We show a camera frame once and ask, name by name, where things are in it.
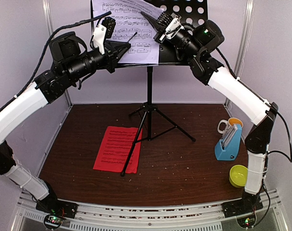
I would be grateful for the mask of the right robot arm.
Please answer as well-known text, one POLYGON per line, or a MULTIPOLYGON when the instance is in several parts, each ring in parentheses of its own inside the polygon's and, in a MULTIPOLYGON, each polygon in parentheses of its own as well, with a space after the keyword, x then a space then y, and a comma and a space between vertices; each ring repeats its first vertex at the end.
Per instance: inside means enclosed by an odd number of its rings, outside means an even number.
POLYGON ((238 203, 242 212, 249 212, 257 204, 266 175, 271 133, 276 116, 280 114, 277 104, 269 103, 234 76, 228 63, 222 64, 211 56, 211 52, 217 50, 225 39, 215 22, 206 20, 193 27, 182 24, 180 15, 175 13, 162 12, 157 18, 145 12, 141 15, 156 30, 154 40, 157 43, 167 40, 180 50, 193 75, 232 101, 253 123, 244 142, 248 153, 248 178, 238 203))

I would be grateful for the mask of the lavender sheet music page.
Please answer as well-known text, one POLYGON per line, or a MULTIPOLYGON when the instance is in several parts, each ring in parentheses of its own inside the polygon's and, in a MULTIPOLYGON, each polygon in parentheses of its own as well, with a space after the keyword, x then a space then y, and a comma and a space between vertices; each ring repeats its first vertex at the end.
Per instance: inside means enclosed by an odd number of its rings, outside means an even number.
POLYGON ((93 0, 92 5, 95 16, 112 13, 116 25, 111 40, 131 44, 120 63, 159 64, 159 44, 153 39, 156 31, 141 12, 157 19, 162 8, 144 0, 93 0))

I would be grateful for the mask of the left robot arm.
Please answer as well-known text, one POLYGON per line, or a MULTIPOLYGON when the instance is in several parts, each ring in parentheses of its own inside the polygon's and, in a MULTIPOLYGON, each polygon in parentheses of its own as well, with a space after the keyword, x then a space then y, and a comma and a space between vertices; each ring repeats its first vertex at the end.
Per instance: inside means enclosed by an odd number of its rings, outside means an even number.
POLYGON ((131 45, 111 40, 115 20, 110 12, 90 19, 90 22, 94 21, 97 25, 91 37, 90 51, 81 51, 86 44, 76 36, 72 25, 67 26, 69 32, 64 34, 56 29, 44 45, 44 50, 50 50, 53 58, 51 68, 40 75, 33 73, 21 91, 0 109, 0 175, 29 191, 38 205, 51 214, 61 210, 54 190, 13 158, 6 137, 34 112, 62 96, 69 87, 81 87, 82 82, 97 70, 115 71, 131 45))

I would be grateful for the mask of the red sheet music page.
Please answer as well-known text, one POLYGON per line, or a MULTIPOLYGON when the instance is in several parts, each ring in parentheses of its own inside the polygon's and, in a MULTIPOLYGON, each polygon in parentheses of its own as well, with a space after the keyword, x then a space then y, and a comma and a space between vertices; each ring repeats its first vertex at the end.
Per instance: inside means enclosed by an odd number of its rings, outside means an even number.
POLYGON ((108 126, 93 169, 120 173, 125 165, 138 128, 108 126))

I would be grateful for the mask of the black music stand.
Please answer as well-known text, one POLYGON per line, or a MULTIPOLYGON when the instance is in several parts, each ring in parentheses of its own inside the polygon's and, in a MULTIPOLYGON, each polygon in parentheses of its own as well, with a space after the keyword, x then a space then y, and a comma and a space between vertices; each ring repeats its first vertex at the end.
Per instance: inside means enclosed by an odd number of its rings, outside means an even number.
MULTIPOLYGON (((93 5, 90 4, 90 13, 94 14, 93 12, 93 5)), ((137 66, 139 64, 120 64, 121 67, 127 66, 137 66)), ((138 128, 137 134, 135 136, 135 139, 132 143, 130 152, 128 154, 127 160, 125 162, 124 168, 121 171, 120 175, 124 176, 127 173, 136 173, 137 172, 137 166, 138 166, 138 160, 139 160, 139 154, 140 154, 140 142, 144 141, 144 139, 151 141, 153 139, 158 138, 157 135, 152 135, 152 114, 153 112, 157 112, 159 115, 161 115, 165 120, 167 120, 169 123, 172 124, 172 129, 178 129, 181 131, 184 135, 186 135, 192 142, 195 142, 196 139, 192 137, 187 131, 185 131, 183 128, 181 128, 177 123, 175 123, 173 120, 171 120, 168 116, 166 116, 164 113, 162 113, 156 104, 152 102, 152 78, 153 78, 153 66, 154 64, 140 64, 147 67, 147 101, 144 102, 139 109, 134 111, 135 114, 140 113, 140 111, 143 111, 144 114, 141 116, 141 122, 140 126, 138 128), (145 138, 142 138, 142 129, 146 128, 147 136, 145 138)))

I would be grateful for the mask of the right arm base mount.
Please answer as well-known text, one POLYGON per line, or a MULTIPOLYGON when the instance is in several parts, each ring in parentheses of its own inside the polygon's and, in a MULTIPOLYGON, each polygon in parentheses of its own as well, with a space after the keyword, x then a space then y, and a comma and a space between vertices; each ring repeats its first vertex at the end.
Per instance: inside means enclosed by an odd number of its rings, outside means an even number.
POLYGON ((238 225, 245 229, 252 228, 257 223, 256 211, 262 208, 262 202, 253 204, 249 199, 239 199, 222 204, 225 218, 235 217, 238 225))

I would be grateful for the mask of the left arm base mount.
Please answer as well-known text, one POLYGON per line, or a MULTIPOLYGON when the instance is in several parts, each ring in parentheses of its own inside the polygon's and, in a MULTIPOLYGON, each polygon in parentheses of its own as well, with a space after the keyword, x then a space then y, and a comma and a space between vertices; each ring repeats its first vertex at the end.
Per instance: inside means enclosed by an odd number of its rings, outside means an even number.
POLYGON ((55 230, 62 226, 68 218, 75 218, 78 205, 72 202, 57 200, 55 205, 47 205, 37 201, 36 209, 46 212, 43 218, 43 225, 48 230, 55 230))

